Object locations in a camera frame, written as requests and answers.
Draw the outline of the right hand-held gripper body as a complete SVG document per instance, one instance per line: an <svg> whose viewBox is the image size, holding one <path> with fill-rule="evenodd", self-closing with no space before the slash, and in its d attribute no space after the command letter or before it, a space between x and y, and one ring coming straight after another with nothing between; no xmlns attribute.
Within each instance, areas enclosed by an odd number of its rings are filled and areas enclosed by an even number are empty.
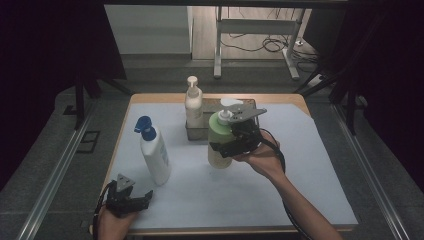
<svg viewBox="0 0 424 240"><path fill-rule="evenodd" d="M235 137L227 150L230 157L253 151L258 147L261 134L256 118L266 112L266 109L235 105L234 115L229 120L231 133Z"/></svg>

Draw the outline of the white bottle with blue pump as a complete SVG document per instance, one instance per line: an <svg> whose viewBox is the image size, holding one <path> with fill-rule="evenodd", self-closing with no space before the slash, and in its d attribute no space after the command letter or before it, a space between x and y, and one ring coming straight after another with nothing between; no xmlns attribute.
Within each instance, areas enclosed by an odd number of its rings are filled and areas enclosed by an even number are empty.
<svg viewBox="0 0 424 240"><path fill-rule="evenodd" d="M156 185L165 184L171 174L171 165L161 131L149 116L141 116L134 131L141 135L140 148L148 170Z"/></svg>

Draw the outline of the white metal stand frame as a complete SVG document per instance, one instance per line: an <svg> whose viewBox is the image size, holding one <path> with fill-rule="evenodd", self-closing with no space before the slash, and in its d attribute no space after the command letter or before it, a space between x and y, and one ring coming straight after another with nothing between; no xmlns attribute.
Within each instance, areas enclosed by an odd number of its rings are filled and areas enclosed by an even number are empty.
<svg viewBox="0 0 424 240"><path fill-rule="evenodd" d="M284 60L293 80L299 80L300 75L293 62L294 45L302 26L306 10L301 9L295 20L256 20L256 19L223 19L222 8L217 11L216 44L214 51L213 75L219 79L221 71L221 35L222 34L254 34L254 35L288 35L288 47L282 50Z"/></svg>

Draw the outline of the dark curtain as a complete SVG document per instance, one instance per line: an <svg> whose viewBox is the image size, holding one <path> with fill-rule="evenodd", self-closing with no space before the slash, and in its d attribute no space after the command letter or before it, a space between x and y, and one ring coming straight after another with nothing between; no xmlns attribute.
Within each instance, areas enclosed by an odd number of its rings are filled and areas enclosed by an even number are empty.
<svg viewBox="0 0 424 240"><path fill-rule="evenodd" d="M365 117L424 190L424 0L383 0L379 10L381 23L330 99L363 96ZM364 8L314 9L303 38L339 71L375 19Z"/></svg>
<svg viewBox="0 0 424 240"><path fill-rule="evenodd" d="M106 0L0 0L0 190L47 123L56 96L126 77Z"/></svg>

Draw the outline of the white power strip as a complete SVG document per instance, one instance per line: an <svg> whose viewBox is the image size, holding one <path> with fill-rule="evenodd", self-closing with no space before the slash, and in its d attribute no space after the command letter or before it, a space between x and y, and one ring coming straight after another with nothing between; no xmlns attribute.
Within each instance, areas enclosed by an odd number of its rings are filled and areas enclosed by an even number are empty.
<svg viewBox="0 0 424 240"><path fill-rule="evenodd" d="M314 86L318 85L319 83L321 83L325 79L326 79L325 76L318 74L307 84L307 86L308 87L314 87Z"/></svg>

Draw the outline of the cream pump bottle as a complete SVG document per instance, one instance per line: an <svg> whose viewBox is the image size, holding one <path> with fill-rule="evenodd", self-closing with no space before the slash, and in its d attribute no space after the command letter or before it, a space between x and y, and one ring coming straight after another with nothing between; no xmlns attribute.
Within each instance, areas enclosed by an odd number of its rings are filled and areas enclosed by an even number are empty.
<svg viewBox="0 0 424 240"><path fill-rule="evenodd" d="M197 86L198 78L187 78L188 90L185 96L186 123L188 128L200 128L203 126L202 98L203 92Z"/></svg>

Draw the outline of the grey mesh basket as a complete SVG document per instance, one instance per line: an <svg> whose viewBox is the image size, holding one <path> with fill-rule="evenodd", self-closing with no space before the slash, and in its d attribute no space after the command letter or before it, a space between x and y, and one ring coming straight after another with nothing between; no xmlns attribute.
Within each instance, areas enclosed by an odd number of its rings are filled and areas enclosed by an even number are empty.
<svg viewBox="0 0 424 240"><path fill-rule="evenodd" d="M189 127L185 124L189 141L206 141L208 139L209 118L222 109L220 100L217 98L202 99L202 124L196 127Z"/></svg>

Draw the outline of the person's left hand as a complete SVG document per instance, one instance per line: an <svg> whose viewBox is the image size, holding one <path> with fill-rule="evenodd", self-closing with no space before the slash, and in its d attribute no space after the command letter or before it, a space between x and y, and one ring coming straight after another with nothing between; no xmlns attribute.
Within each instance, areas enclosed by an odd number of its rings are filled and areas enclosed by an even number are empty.
<svg viewBox="0 0 424 240"><path fill-rule="evenodd" d="M130 226L139 213L130 213L124 217L116 217L105 206L102 206L97 220L98 240L124 240Z"/></svg>

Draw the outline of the black stand legs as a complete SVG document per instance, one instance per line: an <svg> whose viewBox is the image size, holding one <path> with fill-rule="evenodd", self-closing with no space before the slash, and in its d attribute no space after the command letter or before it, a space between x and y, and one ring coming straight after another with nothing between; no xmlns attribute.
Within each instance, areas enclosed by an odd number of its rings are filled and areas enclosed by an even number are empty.
<svg viewBox="0 0 424 240"><path fill-rule="evenodd" d="M353 77L355 61L348 60L339 71L322 80L317 85L304 90L304 88L327 66L327 63L318 63L310 76L295 90L296 94L304 98L322 90L323 88L335 83L335 87L329 95L329 100L333 104L339 104L344 97L347 97L346 120L345 124L352 135L356 134L354 127L354 115L356 109L356 83Z"/></svg>
<svg viewBox="0 0 424 240"><path fill-rule="evenodd" d="M98 81L103 81L128 96L132 96L134 94L133 90L125 87L116 79L105 76L98 77L89 75L88 73L78 73L75 77L75 130L79 130L85 120L84 92L87 92L89 97L93 99L98 99L101 97L102 91Z"/></svg>

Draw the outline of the green bottle with white pump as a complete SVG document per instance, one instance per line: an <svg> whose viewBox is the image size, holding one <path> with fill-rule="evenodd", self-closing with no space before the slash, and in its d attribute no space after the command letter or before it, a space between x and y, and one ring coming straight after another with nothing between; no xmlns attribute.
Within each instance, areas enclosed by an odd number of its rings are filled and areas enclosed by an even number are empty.
<svg viewBox="0 0 424 240"><path fill-rule="evenodd" d="M234 98L222 98L220 104L220 110L213 113L208 122L208 161L212 167L224 169L231 165L232 158L223 158L212 148L212 143L224 144L234 139L229 120L234 116L232 109L242 105L243 102Z"/></svg>

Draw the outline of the person's right hand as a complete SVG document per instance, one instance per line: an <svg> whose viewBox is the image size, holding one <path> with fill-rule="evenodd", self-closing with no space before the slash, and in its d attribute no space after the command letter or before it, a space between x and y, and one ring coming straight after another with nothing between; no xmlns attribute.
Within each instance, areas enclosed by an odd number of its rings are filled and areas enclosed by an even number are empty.
<svg viewBox="0 0 424 240"><path fill-rule="evenodd" d="M233 157L238 162L249 164L257 173L266 177L273 184L285 179L280 157L276 150L280 149L280 144L267 131L261 131L262 137L269 142L269 145L261 143L260 146L248 153Z"/></svg>

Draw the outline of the aluminium rail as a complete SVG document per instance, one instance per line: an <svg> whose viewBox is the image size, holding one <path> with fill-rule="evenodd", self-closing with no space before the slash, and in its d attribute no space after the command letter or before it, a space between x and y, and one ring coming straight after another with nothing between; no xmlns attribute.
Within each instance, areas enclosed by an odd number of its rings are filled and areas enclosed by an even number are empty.
<svg viewBox="0 0 424 240"><path fill-rule="evenodd" d="M378 179L373 167L371 166L362 146L360 145L357 137L349 130L346 124L347 117L344 115L342 107L339 105L332 105L331 108L335 112L337 121L347 139L348 145L353 151L361 172L364 175L364 178L382 212L382 215L393 237L395 240L410 240L410 236L406 231L398 211L396 210L393 202L390 200L382 184L380 183L380 180Z"/></svg>
<svg viewBox="0 0 424 240"><path fill-rule="evenodd" d="M29 212L26 221L22 225L22 228L15 240L34 240L48 212L48 209L52 204L58 188L64 179L64 176L83 138L83 135L93 118L97 105L97 100L89 101L89 104L85 110L85 118L82 120L80 127L73 131L70 140L67 142L65 149L63 150L46 184L37 197L33 208Z"/></svg>

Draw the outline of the white cabinet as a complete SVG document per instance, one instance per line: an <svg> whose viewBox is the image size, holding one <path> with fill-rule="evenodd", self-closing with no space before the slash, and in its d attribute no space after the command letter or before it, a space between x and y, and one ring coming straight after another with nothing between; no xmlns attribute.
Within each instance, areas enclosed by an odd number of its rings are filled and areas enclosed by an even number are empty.
<svg viewBox="0 0 424 240"><path fill-rule="evenodd" d="M190 54L190 6L105 5L121 54Z"/></svg>

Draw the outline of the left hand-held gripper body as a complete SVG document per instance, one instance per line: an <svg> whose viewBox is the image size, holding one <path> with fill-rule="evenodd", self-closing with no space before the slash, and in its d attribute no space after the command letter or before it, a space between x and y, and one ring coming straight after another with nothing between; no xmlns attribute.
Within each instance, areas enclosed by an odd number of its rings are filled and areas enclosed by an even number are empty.
<svg viewBox="0 0 424 240"><path fill-rule="evenodd" d="M129 213L141 211L133 208L134 201L145 200L143 197L131 197L134 184L135 182L132 179L122 174L118 174L117 180L111 182L106 200L106 208L116 217L123 217Z"/></svg>

